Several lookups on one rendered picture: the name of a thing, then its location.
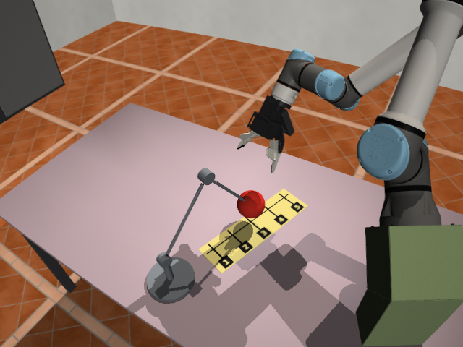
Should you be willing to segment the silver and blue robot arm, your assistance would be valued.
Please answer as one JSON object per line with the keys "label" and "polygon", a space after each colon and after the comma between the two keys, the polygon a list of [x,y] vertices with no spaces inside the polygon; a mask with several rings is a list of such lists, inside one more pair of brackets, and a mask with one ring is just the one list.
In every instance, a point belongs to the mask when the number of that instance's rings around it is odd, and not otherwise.
{"label": "silver and blue robot arm", "polygon": [[345,78],[314,64],[309,53],[292,50],[271,91],[273,98],[291,105],[304,88],[351,111],[362,96],[403,70],[387,111],[357,144],[362,168],[388,180],[380,226],[441,225],[423,122],[456,39],[463,35],[463,0],[422,0],[420,11],[418,27]]}

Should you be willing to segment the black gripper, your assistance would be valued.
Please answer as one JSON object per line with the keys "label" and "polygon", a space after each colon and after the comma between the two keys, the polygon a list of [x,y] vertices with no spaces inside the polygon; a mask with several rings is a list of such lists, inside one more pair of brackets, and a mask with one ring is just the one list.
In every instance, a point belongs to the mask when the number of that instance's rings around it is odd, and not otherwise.
{"label": "black gripper", "polygon": [[[276,169],[284,147],[284,128],[283,124],[281,124],[282,120],[280,115],[283,113],[284,108],[290,109],[291,107],[291,105],[278,99],[276,100],[273,96],[267,95],[259,113],[254,111],[249,124],[247,125],[251,131],[239,136],[242,141],[237,146],[237,149],[244,147],[248,142],[251,142],[254,137],[261,136],[270,140],[270,146],[266,150],[266,155],[273,161],[271,164],[272,174]],[[255,118],[253,119],[252,124],[250,124],[253,117]],[[273,138],[275,138],[275,140],[273,140]]]}

